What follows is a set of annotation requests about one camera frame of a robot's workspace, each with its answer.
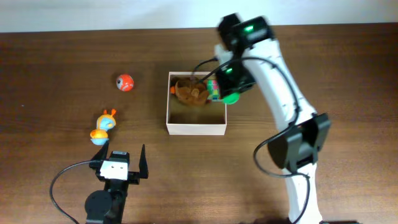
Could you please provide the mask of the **colourful puzzle cube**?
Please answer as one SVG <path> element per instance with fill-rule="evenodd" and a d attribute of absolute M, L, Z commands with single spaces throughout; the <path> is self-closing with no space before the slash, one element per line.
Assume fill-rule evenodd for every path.
<path fill-rule="evenodd" d="M 208 100 L 214 102 L 222 101 L 220 96 L 220 88 L 216 80 L 207 80 L 207 90 L 209 92 Z"/>

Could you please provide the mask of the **red grey toy ball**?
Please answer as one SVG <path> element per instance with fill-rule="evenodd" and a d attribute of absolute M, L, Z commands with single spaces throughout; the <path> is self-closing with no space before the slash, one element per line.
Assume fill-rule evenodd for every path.
<path fill-rule="evenodd" d="M 134 88 L 134 80 L 128 74 L 122 74 L 117 77 L 116 86 L 121 91 L 130 91 Z"/>

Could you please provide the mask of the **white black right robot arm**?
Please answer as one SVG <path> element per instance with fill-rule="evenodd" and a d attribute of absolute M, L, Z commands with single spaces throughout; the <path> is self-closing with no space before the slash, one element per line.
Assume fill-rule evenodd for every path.
<path fill-rule="evenodd" d="M 242 21 L 237 14 L 222 18 L 215 47 L 219 67 L 213 71 L 226 104 L 257 85 L 273 115 L 278 133 L 253 152 L 265 174 L 284 179 L 291 223 L 322 223 L 315 173 L 331 121 L 307 101 L 287 68 L 279 41 L 265 17 Z"/>

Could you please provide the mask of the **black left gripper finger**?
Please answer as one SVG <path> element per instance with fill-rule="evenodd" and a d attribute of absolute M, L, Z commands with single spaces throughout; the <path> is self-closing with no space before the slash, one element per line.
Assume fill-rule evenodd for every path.
<path fill-rule="evenodd" d="M 109 141 L 106 141 L 101 149 L 92 157 L 92 161 L 103 161 L 108 154 Z"/>
<path fill-rule="evenodd" d="M 149 169 L 146 159 L 146 146 L 143 144 L 141 149 L 141 155 L 139 159 L 139 177 L 141 179 L 147 179 L 149 177 Z"/>

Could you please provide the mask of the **green lattice ball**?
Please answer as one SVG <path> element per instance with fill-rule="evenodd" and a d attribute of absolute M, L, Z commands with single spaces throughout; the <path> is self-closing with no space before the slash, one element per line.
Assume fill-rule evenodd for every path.
<path fill-rule="evenodd" d="M 226 105 L 235 104 L 240 98 L 240 94 L 238 92 L 232 93 L 228 96 L 223 97 L 223 103 Z"/>

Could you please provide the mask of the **blue orange snail toy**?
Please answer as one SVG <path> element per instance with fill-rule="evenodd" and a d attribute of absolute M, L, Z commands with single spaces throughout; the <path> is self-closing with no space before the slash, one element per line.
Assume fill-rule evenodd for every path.
<path fill-rule="evenodd" d="M 96 120 L 96 129 L 90 132 L 91 142 L 94 145 L 103 146 L 109 140 L 108 131 L 116 126 L 115 114 L 115 109 L 112 109 L 110 114 L 104 110 Z"/>

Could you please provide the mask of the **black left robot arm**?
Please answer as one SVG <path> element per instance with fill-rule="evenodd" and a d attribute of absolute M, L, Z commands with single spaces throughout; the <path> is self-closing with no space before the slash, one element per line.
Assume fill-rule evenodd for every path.
<path fill-rule="evenodd" d="M 109 142 L 106 141 L 89 163 L 98 180 L 104 182 L 104 189 L 97 190 L 87 197 L 86 223 L 121 223 L 129 186 L 138 185 L 140 180 L 149 177 L 145 146 L 141 149 L 137 172 L 129 170 L 128 152 L 112 151 L 108 156 L 108 147 Z"/>

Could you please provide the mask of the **brown plush toy animal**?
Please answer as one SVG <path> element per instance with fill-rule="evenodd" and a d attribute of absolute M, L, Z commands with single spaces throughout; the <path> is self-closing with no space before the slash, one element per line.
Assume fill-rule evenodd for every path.
<path fill-rule="evenodd" d="M 188 106 L 204 106 L 210 95 L 205 83 L 198 82 L 197 78 L 192 80 L 186 77 L 172 79 L 170 93 Z"/>

